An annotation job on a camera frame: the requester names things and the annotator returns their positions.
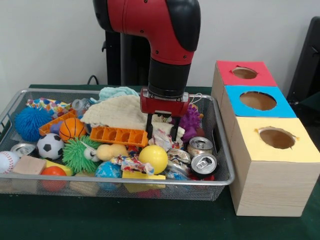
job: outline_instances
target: wire mesh basket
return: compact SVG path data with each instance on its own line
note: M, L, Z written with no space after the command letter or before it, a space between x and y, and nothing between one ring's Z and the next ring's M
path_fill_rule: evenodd
M19 91L0 115L0 151L26 143L15 130L15 116L29 99L56 99L71 103L74 99L99 98L99 91L25 89ZM204 114L201 125L206 138L214 143L213 155L219 168L215 181L147 180L80 176L0 174L0 193L78 197L149 198L215 201L235 177L234 167L217 101L209 95L190 95Z

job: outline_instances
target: red box top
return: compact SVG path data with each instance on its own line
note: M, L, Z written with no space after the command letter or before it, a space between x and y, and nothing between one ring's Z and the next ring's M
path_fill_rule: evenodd
M276 87L263 61L217 61L224 85Z

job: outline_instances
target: white wall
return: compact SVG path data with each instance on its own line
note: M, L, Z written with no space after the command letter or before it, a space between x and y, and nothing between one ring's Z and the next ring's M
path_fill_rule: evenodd
M216 60L264 61L289 90L319 0L199 0L202 23L189 86L212 85ZM91 0L0 1L0 110L29 84L107 83L104 31Z

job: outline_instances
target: table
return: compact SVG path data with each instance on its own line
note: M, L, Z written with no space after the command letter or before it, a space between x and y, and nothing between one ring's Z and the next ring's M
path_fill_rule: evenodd
M100 90L102 85L31 85ZM210 94L210 87L187 87ZM2 239L290 239L320 237L320 184L302 217L236 216L225 187L215 202L0 194Z

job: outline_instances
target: orange basketball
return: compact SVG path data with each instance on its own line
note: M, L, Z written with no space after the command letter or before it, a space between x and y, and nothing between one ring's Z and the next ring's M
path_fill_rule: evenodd
M64 142L84 136L86 135L85 124L78 118L68 118L61 124L59 135Z

